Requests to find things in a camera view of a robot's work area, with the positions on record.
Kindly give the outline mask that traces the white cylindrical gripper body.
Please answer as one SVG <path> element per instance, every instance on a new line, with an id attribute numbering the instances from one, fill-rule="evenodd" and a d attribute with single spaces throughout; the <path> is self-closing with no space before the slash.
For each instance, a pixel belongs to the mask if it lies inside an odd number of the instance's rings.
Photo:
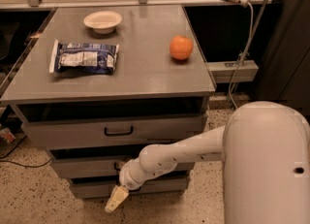
<path id="1" fill-rule="evenodd" d="M 145 171 L 142 169 L 139 159 L 121 161 L 119 168 L 119 182 L 128 190 L 136 190 L 145 183 Z"/>

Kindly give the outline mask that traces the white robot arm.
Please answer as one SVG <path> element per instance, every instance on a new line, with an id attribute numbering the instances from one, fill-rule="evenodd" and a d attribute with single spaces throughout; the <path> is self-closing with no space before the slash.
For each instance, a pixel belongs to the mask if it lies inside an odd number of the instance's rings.
<path id="1" fill-rule="evenodd" d="M 226 125 L 173 144 L 151 144 L 121 167 L 105 206 L 180 163 L 222 160 L 225 224 L 310 224 L 309 124 L 267 101 L 238 108 Z"/>

